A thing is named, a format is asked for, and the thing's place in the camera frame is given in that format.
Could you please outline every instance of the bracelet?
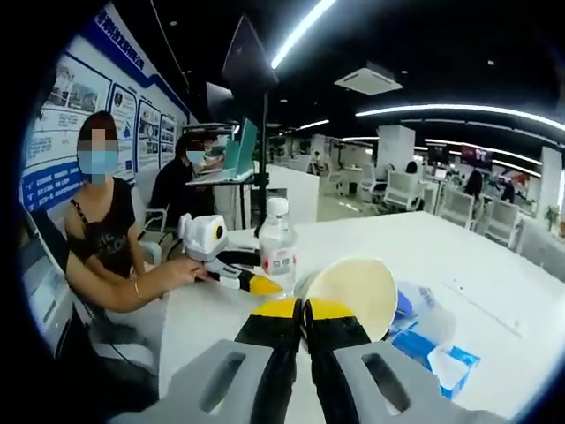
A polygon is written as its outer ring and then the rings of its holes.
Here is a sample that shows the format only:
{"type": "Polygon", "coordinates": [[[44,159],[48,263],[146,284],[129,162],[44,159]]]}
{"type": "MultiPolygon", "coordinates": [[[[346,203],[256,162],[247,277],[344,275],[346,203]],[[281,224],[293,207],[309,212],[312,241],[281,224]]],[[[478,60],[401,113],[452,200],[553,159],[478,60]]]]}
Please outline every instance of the bracelet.
{"type": "Polygon", "coordinates": [[[138,298],[145,302],[146,300],[139,293],[138,280],[135,280],[135,282],[133,283],[133,287],[135,287],[135,292],[138,294],[138,298]]]}

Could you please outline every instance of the air conditioner vent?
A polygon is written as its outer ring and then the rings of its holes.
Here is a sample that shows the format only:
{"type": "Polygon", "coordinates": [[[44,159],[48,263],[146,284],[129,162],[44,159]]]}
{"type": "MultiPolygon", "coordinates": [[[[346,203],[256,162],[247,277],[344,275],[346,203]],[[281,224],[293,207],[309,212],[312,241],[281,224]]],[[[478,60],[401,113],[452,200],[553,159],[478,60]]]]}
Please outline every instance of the air conditioner vent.
{"type": "Polygon", "coordinates": [[[369,68],[361,68],[335,82],[337,86],[355,90],[364,95],[379,95],[399,90],[403,86],[369,68]]]}

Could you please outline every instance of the paper cup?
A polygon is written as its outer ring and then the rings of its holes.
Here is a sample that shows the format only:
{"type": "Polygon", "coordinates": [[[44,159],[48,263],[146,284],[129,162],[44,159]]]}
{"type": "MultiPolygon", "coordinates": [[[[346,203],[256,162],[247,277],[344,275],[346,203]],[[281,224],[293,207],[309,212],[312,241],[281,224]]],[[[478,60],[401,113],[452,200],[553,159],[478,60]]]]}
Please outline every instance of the paper cup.
{"type": "Polygon", "coordinates": [[[398,290],[395,279],[375,258],[344,259],[312,273],[295,293],[342,302],[358,318],[373,341],[381,340],[395,318],[398,290]]]}

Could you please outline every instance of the plastic bag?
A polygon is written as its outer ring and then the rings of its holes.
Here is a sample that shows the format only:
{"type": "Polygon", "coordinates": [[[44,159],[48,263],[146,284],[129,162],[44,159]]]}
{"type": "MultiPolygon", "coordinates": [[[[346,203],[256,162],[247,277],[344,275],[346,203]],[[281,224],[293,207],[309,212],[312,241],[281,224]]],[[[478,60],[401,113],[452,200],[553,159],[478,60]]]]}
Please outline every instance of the plastic bag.
{"type": "Polygon", "coordinates": [[[391,343],[434,373],[441,394],[453,399],[480,358],[452,345],[456,318],[437,304],[430,289],[405,282],[397,286],[400,312],[390,330],[391,343]]]}

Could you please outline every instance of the water bottle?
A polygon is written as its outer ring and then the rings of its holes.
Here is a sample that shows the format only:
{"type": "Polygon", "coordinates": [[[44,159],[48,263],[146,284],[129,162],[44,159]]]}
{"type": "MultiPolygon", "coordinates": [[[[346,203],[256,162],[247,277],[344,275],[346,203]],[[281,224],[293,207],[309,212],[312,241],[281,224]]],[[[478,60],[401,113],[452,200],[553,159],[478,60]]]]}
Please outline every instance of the water bottle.
{"type": "Polygon", "coordinates": [[[289,220],[289,202],[283,197],[267,200],[267,218],[259,231],[261,267],[282,287],[282,297],[292,296],[296,283],[297,234],[289,220]]]}

